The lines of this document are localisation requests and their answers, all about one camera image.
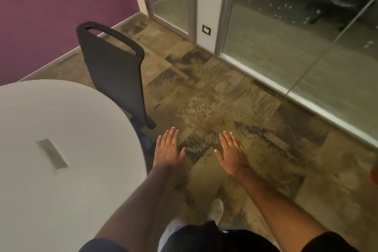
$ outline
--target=forearm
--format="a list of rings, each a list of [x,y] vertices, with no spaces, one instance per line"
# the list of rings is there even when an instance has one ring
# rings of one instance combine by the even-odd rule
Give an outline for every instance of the forearm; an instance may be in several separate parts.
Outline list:
[[[252,169],[237,176],[284,252],[300,252],[326,228],[292,200],[272,188]]]
[[[104,224],[96,238],[111,240],[129,252],[144,252],[150,224],[171,170],[170,165],[154,167],[146,180]]]

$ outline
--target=shoe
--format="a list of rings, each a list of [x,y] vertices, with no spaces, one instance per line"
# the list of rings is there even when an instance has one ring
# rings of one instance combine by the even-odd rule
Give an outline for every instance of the shoe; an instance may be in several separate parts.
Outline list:
[[[216,225],[220,223],[223,216],[223,201],[219,198],[215,199],[208,212],[208,221],[214,221]]]

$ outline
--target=chair backrest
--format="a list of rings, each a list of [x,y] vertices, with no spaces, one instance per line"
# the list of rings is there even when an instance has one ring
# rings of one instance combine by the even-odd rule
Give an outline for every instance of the chair backrest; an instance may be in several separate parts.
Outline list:
[[[89,32],[96,29],[105,32],[135,51],[135,55],[122,50]],[[96,22],[85,22],[76,34],[94,86],[118,106],[133,115],[142,125],[147,125],[141,64],[144,50],[122,33]]]

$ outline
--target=white tabletop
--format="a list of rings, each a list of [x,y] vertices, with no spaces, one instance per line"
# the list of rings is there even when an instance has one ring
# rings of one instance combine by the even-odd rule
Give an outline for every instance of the white tabletop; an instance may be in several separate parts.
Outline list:
[[[67,168],[55,169],[44,139]],[[0,251],[78,251],[146,174],[132,125],[100,92],[59,80],[0,87]]]

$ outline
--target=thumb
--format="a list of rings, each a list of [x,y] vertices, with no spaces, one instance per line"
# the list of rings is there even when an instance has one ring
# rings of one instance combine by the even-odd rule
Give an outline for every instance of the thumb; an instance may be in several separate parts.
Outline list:
[[[186,148],[184,147],[184,148],[181,150],[180,154],[178,155],[178,159],[179,159],[179,161],[182,161],[183,158],[185,157],[185,155],[186,155]]]
[[[223,161],[223,156],[222,156],[222,154],[220,153],[220,151],[217,150],[217,149],[215,149],[214,152],[215,152],[215,155],[217,156],[219,162]]]

